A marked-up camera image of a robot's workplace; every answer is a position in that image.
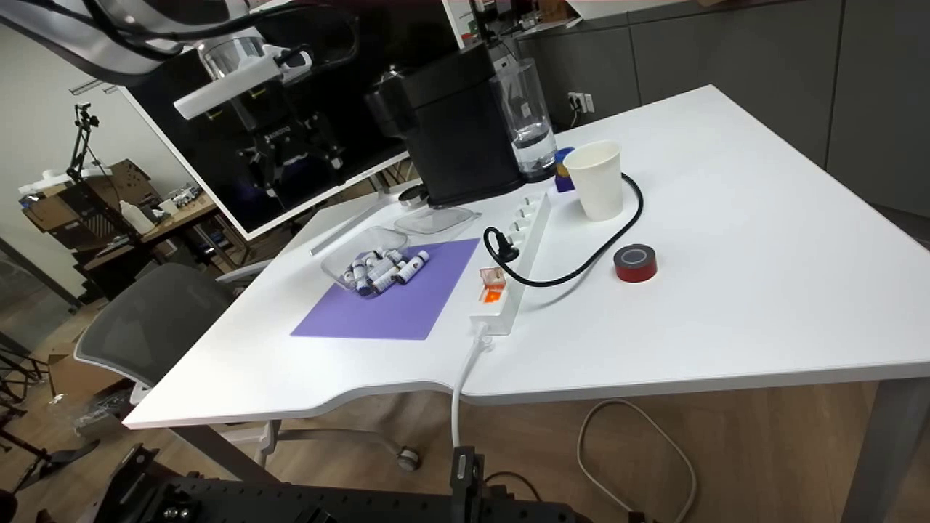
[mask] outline white power strip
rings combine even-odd
[[[507,220],[497,227],[499,233],[506,233],[510,247],[520,250],[520,255],[507,263],[520,276],[529,276],[530,269],[533,252],[539,247],[539,237],[548,220],[548,205],[552,204],[545,192],[529,194],[517,204],[515,214],[507,214]],[[483,287],[475,294],[471,319],[484,323],[488,336],[506,336],[515,329],[520,298],[523,298],[523,284],[506,276],[497,266],[497,260],[484,252],[484,247],[478,247],[478,252],[483,252],[478,258]]]

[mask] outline white cup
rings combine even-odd
[[[621,173],[619,173],[619,146],[589,143],[570,152],[564,159],[570,172],[581,210],[589,220],[608,220],[621,210]]]

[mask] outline red tape roll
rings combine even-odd
[[[657,276],[657,252],[648,244],[626,244],[612,252],[612,269],[621,282],[644,282]]]

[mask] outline gray wall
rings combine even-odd
[[[632,47],[623,25],[552,29],[529,38],[529,51],[538,60],[554,121],[570,118],[570,89],[592,93],[592,118],[639,104]]]
[[[679,2],[530,38],[548,109],[564,121],[567,89],[586,89],[609,115],[701,85],[721,86],[751,115],[825,163],[839,0]]]
[[[846,0],[830,172],[930,217],[930,2]]]
[[[637,24],[641,101],[715,85],[804,157],[825,163],[837,29],[839,0]]]
[[[701,85],[825,165],[873,205],[930,217],[930,2],[677,2],[530,38],[554,124],[567,89],[596,118]]]

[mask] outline purple mat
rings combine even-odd
[[[426,250],[429,263],[410,284],[375,298],[331,284],[289,336],[426,339],[474,247],[474,237],[410,247]]]

